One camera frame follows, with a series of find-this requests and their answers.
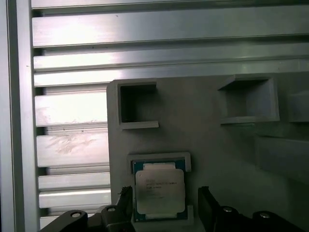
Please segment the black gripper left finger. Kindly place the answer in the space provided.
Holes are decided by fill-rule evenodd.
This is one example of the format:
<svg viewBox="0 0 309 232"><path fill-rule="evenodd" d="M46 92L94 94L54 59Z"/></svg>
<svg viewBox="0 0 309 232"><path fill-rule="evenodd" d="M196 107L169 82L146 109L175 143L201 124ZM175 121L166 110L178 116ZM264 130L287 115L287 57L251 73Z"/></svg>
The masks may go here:
<svg viewBox="0 0 309 232"><path fill-rule="evenodd" d="M40 229L41 232L133 232L133 188L123 187L115 205L101 207L93 216L70 210Z"/></svg>

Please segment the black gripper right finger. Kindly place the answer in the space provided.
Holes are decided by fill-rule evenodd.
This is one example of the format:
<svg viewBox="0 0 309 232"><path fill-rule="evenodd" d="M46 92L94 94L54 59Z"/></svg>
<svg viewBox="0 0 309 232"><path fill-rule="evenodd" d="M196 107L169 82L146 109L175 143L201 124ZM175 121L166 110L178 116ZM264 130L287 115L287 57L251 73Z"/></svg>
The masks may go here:
<svg viewBox="0 0 309 232"><path fill-rule="evenodd" d="M198 189L198 216L207 232L303 231L270 211L257 211L247 217L231 206L221 206L207 186Z"/></svg>

